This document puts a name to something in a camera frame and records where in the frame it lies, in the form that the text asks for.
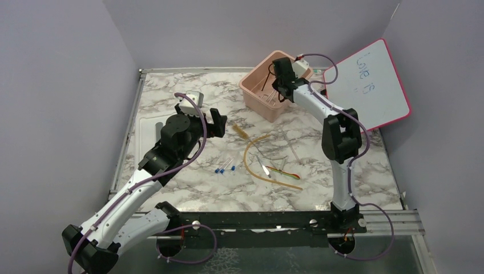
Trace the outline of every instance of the gray wall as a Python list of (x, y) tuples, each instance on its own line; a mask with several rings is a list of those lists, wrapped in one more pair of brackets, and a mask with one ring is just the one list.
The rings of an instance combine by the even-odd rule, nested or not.
[(385, 31), (412, 115), (382, 132), (440, 273), (484, 273), (484, 2), (403, 1)]
[(107, 199), (138, 78), (100, 0), (0, 3), (0, 265), (66, 273)]
[(326, 53), (340, 60), (380, 38), (399, 2), (104, 0), (144, 69), (255, 66), (276, 49), (292, 55)]

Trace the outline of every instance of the marble countertop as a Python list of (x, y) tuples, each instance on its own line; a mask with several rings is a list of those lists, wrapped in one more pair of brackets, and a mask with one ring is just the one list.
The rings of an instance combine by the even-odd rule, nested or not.
[[(227, 115), (227, 132), (223, 138), (207, 140), (205, 150), (190, 166), (180, 171), (160, 192), (148, 199), (140, 211), (149, 211), (163, 201), (170, 202), (180, 211), (303, 211), (328, 210), (333, 195), (332, 172), (329, 160), (321, 149), (321, 124), (301, 107), (292, 104), (274, 122), (247, 108), (244, 104), (239, 80), (247, 72), (202, 73), (163, 72), (148, 73), (141, 94), (137, 121), (153, 115), (170, 116), (175, 113), (178, 100), (175, 92), (190, 90), (204, 94), (203, 111), (218, 108)], [(321, 77), (321, 72), (313, 78)], [(235, 171), (224, 175), (215, 174), (220, 165), (218, 159), (223, 151), (242, 156), (246, 141), (242, 140), (229, 125), (237, 123), (252, 139), (271, 134), (258, 143), (264, 156), (270, 159), (287, 156), (285, 170), (296, 173), (301, 180), (294, 180), (272, 173), (276, 180), (301, 187), (296, 190), (268, 183), (251, 176), (241, 162)], [(126, 160), (118, 181), (123, 186), (132, 175), (135, 165), (135, 129), (130, 133)], [(293, 155), (279, 129), (284, 130), (301, 160)], [(383, 209), (402, 209), (400, 196), (385, 147), (378, 130), (373, 131), (369, 152), (356, 161), (356, 194), (361, 202), (373, 202)], [(256, 149), (249, 150), (248, 163), (252, 171), (263, 176), (255, 158)]]

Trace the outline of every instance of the bolt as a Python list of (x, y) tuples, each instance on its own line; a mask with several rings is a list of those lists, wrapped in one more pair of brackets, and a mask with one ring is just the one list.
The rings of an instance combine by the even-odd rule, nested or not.
[(317, 220), (315, 220), (315, 219), (311, 219), (311, 221), (309, 221), (309, 225), (310, 225), (311, 227), (317, 227)]
[(363, 218), (359, 219), (358, 224), (360, 225), (360, 227), (366, 227), (366, 220)]
[[(192, 225), (200, 225), (200, 222), (199, 221), (193, 221)], [(193, 227), (195, 230), (198, 230), (200, 227), (199, 226), (196, 226), (196, 227)]]

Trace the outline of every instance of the black cable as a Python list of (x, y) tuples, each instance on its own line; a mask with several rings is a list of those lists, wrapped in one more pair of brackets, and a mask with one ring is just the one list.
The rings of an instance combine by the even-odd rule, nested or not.
[(198, 140), (198, 150), (196, 152), (198, 152), (200, 150), (200, 146), (201, 146), (201, 143), (200, 143), (200, 140)]
[(267, 70), (269, 71), (270, 74), (276, 76), (276, 74), (274, 74), (273, 72), (271, 72), (271, 66), (272, 66), (272, 64), (269, 64), (269, 67), (267, 68)]

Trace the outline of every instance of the tan rubber tube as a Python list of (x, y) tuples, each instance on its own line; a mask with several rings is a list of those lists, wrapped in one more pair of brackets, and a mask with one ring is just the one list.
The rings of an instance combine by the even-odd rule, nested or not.
[(256, 138), (254, 139), (253, 141), (249, 142), (247, 144), (247, 147), (245, 148), (245, 151), (244, 151), (244, 165), (245, 165), (245, 169), (247, 169), (247, 171), (254, 177), (260, 179), (260, 180), (263, 180), (263, 181), (266, 181), (266, 182), (269, 182), (269, 183), (273, 183), (273, 184), (278, 184), (278, 185), (281, 185), (281, 186), (285, 186), (285, 187), (292, 187), (292, 188), (295, 188), (297, 190), (303, 190), (302, 188), (300, 187), (296, 187), (296, 186), (293, 186), (291, 184), (285, 184), (285, 183), (282, 183), (280, 181), (276, 181), (276, 180), (269, 180), (269, 179), (266, 179), (266, 178), (263, 178), (261, 176), (258, 176), (257, 174), (255, 174), (254, 172), (252, 172), (252, 170), (249, 168), (249, 165), (247, 164), (247, 151), (249, 150), (249, 148), (255, 143), (255, 142), (258, 142), (262, 139), (265, 139), (267, 137), (269, 137), (270, 134), (268, 135), (264, 135), (264, 136), (261, 136), (259, 138)]

